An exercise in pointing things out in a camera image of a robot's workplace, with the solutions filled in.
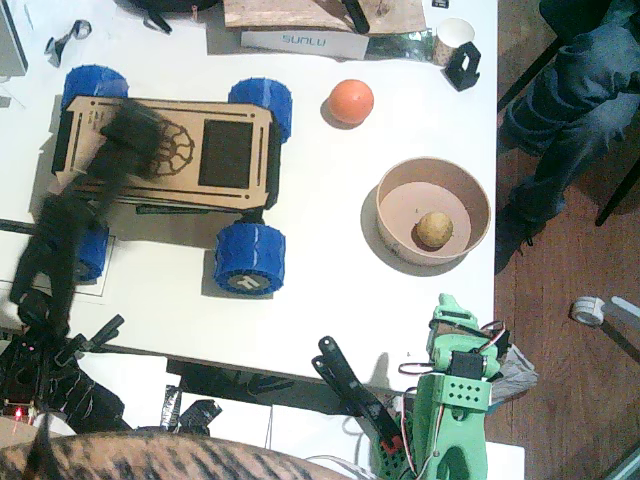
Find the tabletop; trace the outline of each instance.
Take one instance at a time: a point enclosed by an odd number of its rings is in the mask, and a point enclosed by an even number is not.
[[[110,219],[115,238],[107,269],[98,285],[76,295],[72,335],[89,337],[120,313],[126,322],[114,346],[308,379],[318,379],[311,366],[317,342],[331,335],[363,382],[400,391],[415,379],[399,375],[397,365],[425,351],[438,294],[454,295],[482,324],[493,320],[493,225],[461,262],[413,267],[382,244],[373,192],[393,165],[428,155],[463,166],[494,198],[496,0],[453,0],[448,10],[425,4],[429,26],[460,17],[475,28],[481,75],[476,86],[460,93],[431,64],[207,55],[202,20],[175,19],[173,33],[164,35],[115,2],[56,8],[59,3],[10,2],[30,67],[25,77],[0,84],[0,95],[13,97],[9,108],[0,109],[0,218],[33,219],[30,212],[52,180],[60,95],[75,66],[98,64],[120,72],[130,97],[225,101],[231,86],[252,76],[276,79],[293,96],[280,195],[265,213],[267,224],[287,238],[284,287],[272,298],[238,299],[215,286],[212,249],[216,232],[234,220],[228,214],[136,218],[131,207],[118,206]],[[77,18],[89,20],[93,33],[72,41],[56,69],[47,63],[44,45]],[[352,130],[330,126],[320,111],[346,78],[365,81],[375,95],[373,112]],[[15,306],[6,299],[25,244],[23,235],[0,232],[5,326],[16,321]]]

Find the potato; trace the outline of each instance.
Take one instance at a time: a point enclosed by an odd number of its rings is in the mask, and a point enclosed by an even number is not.
[[[453,222],[442,212],[429,212],[416,225],[418,238],[427,247],[440,248],[453,234]]]

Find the orange ball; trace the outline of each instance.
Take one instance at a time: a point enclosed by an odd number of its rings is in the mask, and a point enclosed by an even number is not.
[[[344,80],[329,95],[329,112],[337,120],[357,125],[373,110],[373,92],[360,80]]]

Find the blue tire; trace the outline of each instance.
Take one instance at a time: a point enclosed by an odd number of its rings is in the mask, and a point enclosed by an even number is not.
[[[90,228],[78,250],[75,277],[78,282],[90,282],[102,275],[107,258],[109,228]]]
[[[220,288],[266,295],[284,283],[285,237],[257,223],[234,223],[218,233],[213,278]]]
[[[98,65],[83,65],[67,74],[62,94],[62,110],[76,97],[89,95],[94,97],[127,97],[129,85],[125,78],[115,70]]]
[[[280,126],[280,140],[291,136],[293,113],[291,92],[282,83],[268,78],[249,78],[236,83],[229,92],[229,103],[251,103],[271,110]]]

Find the bowl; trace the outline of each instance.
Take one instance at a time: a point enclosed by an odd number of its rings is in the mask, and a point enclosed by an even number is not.
[[[441,265],[466,255],[482,241],[491,224],[484,189],[465,169],[440,158],[420,157],[391,168],[376,192],[378,229],[384,243],[409,263]],[[415,226],[429,212],[451,218],[453,234],[441,248],[429,248]]]

